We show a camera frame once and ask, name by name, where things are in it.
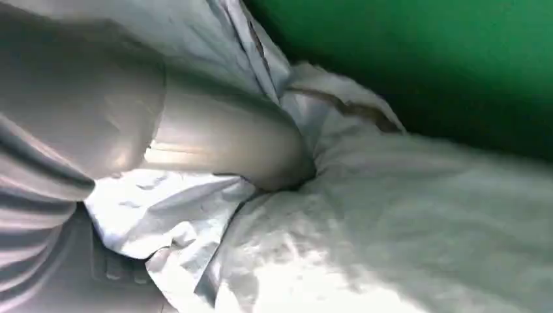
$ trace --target green wall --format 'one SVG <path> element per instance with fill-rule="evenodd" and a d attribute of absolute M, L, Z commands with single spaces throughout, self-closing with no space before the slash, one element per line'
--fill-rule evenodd
<path fill-rule="evenodd" d="M 246 3 L 291 59 L 355 78 L 410 130 L 553 160 L 553 1 Z"/>

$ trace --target crumpled fabric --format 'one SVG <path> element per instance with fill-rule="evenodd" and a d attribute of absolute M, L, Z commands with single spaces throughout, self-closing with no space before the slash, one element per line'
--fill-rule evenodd
<path fill-rule="evenodd" d="M 336 86 L 320 69 L 298 71 Z M 361 92 L 342 82 L 343 100 Z M 206 270 L 217 312 L 553 310 L 550 167 L 382 134 L 319 98 L 282 102 L 318 175 L 235 214 Z"/>

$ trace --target green background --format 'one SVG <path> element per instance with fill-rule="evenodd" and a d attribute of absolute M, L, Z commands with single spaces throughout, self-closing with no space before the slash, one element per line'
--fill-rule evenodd
<path fill-rule="evenodd" d="M 288 57 L 371 88 L 409 130 L 553 160 L 553 1 L 246 4 Z"/>

